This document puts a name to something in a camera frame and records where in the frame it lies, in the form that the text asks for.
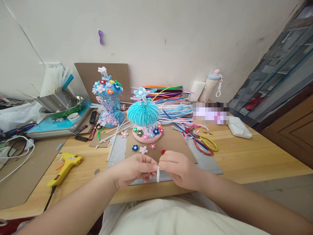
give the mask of blue notebook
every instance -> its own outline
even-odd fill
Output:
[[[82,110],[78,113],[80,117],[86,116],[84,115],[87,110],[89,110],[89,107],[91,105],[91,102],[83,102],[83,108]],[[77,122],[80,121],[80,123],[84,120],[81,118],[77,119]],[[68,119],[62,121],[62,122],[57,122],[55,119],[51,118],[46,118],[44,119],[40,124],[35,126],[33,129],[29,130],[27,132],[27,135],[31,136],[32,134],[35,133],[42,133],[42,132],[58,132],[58,131],[68,131],[72,126],[74,125],[80,125],[77,124],[77,122],[73,123],[70,122]]]

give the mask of orange flower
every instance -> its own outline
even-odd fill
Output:
[[[107,89],[107,93],[110,94],[110,95],[112,95],[112,94],[113,94],[112,89]]]

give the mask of hand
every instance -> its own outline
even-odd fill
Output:
[[[159,162],[160,170],[165,170],[179,187],[201,191],[207,183],[206,171],[193,164],[184,154],[167,150]]]
[[[130,185],[134,180],[143,179],[145,183],[157,172],[157,162],[147,155],[140,153],[126,158],[110,168],[117,189]]]

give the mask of purple pipe cleaner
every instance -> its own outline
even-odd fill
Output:
[[[98,34],[99,34],[99,37],[100,37],[100,44],[104,45],[104,42],[103,42],[103,32],[100,29],[98,29]]]

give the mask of stack of books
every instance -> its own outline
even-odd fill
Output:
[[[83,108],[78,113],[80,117],[75,123],[70,122],[67,118],[64,118],[64,121],[58,122],[55,118],[47,117],[40,124],[30,129],[27,132],[27,136],[32,139],[42,139],[72,135],[91,111],[91,102],[83,102],[82,104]]]

